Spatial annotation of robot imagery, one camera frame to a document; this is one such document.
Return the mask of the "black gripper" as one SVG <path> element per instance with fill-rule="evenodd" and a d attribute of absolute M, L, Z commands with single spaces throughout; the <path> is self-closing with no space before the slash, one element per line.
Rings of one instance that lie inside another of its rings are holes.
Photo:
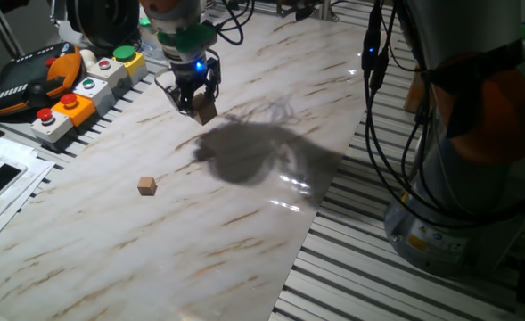
<path fill-rule="evenodd" d="M 174 47 L 164 47 L 163 53 L 169 61 L 167 72 L 175 75 L 175 84 L 163 86 L 166 93 L 172 91 L 177 110 L 182 114 L 194 114 L 194 90 L 205 86 L 205 97 L 215 102 L 221 83 L 220 57 L 217 52 L 207 48 L 191 60 L 184 60 Z"/>

